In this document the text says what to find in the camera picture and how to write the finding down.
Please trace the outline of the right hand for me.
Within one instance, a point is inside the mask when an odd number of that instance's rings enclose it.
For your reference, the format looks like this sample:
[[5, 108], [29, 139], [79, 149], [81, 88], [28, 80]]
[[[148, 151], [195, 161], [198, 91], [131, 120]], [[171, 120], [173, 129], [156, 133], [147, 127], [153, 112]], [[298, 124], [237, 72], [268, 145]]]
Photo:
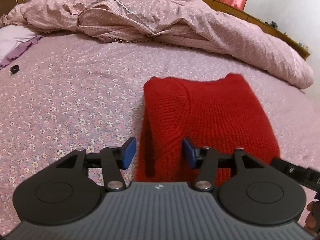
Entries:
[[309, 214], [306, 217], [304, 229], [307, 230], [309, 233], [311, 233], [313, 236], [318, 235], [317, 230], [315, 230], [318, 220], [313, 216], [313, 211], [316, 209], [314, 206], [317, 205], [318, 203], [319, 201], [310, 202], [306, 206], [306, 210], [309, 212]]

